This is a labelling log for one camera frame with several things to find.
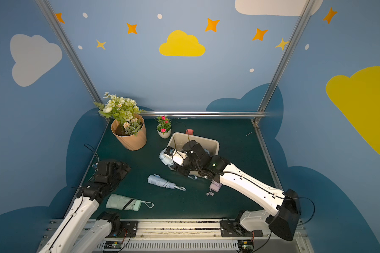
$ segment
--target small potted plant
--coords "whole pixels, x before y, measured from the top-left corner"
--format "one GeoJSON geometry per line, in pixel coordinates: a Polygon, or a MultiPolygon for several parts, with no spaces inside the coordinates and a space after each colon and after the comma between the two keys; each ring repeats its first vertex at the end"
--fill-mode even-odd
{"type": "Polygon", "coordinates": [[[170,133],[172,133],[172,123],[170,122],[171,120],[166,116],[159,116],[156,120],[159,123],[156,127],[157,133],[163,139],[168,138],[170,136],[170,133]]]}
{"type": "Polygon", "coordinates": [[[106,92],[104,98],[109,98],[106,105],[94,103],[100,110],[100,115],[113,118],[111,130],[114,136],[129,150],[138,150],[146,144],[145,121],[139,115],[145,110],[137,107],[135,100],[109,95],[106,92]]]}

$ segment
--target beige plastic bin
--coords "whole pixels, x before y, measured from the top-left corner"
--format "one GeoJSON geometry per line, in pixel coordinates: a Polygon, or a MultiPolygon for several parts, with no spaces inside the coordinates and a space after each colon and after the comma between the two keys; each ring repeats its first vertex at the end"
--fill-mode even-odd
{"type": "MultiPolygon", "coordinates": [[[[203,137],[198,137],[198,136],[194,136],[194,135],[189,135],[189,137],[190,137],[190,140],[197,141],[198,143],[200,143],[200,145],[204,149],[207,149],[208,151],[210,151],[210,155],[217,155],[218,154],[218,149],[220,148],[220,144],[218,143],[218,141],[203,138],[203,137]]],[[[172,137],[170,138],[169,144],[167,144],[168,146],[171,146],[173,148],[175,147],[175,142],[173,141],[173,138],[175,138],[176,149],[178,151],[181,151],[183,148],[183,145],[189,141],[187,134],[176,132],[176,133],[172,134],[172,137]]]]}

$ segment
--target white flower pot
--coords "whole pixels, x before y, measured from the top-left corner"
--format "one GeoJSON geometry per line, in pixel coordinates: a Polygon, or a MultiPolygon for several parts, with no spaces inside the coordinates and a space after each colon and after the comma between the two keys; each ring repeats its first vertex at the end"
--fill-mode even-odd
{"type": "Polygon", "coordinates": [[[169,138],[170,134],[172,133],[172,127],[170,127],[170,130],[169,130],[168,132],[162,133],[162,132],[159,132],[159,131],[157,130],[157,128],[158,128],[159,126],[160,126],[160,124],[158,124],[157,127],[156,127],[156,131],[157,131],[157,133],[159,134],[159,136],[162,137],[163,139],[167,139],[167,138],[169,138]]]}

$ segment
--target table surface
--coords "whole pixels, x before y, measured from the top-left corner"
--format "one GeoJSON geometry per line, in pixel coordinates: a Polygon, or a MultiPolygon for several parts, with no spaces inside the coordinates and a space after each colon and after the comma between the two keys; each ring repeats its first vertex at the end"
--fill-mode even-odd
{"type": "MultiPolygon", "coordinates": [[[[274,186],[264,154],[259,145],[253,125],[249,119],[173,119],[172,133],[185,132],[183,124],[194,129],[195,136],[217,140],[220,144],[218,154],[245,173],[274,186]]],[[[149,201],[155,204],[152,209],[141,204],[139,211],[106,208],[106,198],[96,212],[95,219],[103,211],[117,212],[121,219],[201,219],[201,218],[235,218],[240,210],[262,210],[262,208],[239,193],[222,186],[214,196],[207,196],[211,181],[207,179],[191,180],[176,171],[171,171],[159,159],[170,138],[162,139],[156,132],[157,122],[146,119],[147,143],[137,151],[126,149],[107,126],[104,137],[98,148],[100,160],[116,159],[126,162],[131,171],[122,180],[114,194],[149,201]],[[147,182],[149,175],[157,174],[162,178],[183,186],[187,190],[180,191],[151,185],[147,182]]],[[[90,168],[85,181],[94,173],[90,168]]]]}

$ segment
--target yellow cloud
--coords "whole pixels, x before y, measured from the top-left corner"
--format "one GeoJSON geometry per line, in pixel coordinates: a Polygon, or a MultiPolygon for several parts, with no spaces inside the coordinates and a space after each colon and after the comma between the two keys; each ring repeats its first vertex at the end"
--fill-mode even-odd
{"type": "Polygon", "coordinates": [[[353,76],[335,76],[328,97],[380,155],[380,66],[364,68],[353,76]]]}
{"type": "Polygon", "coordinates": [[[205,47],[198,43],[194,35],[176,30],[167,38],[167,42],[159,47],[159,52],[166,56],[201,56],[205,47]]]}

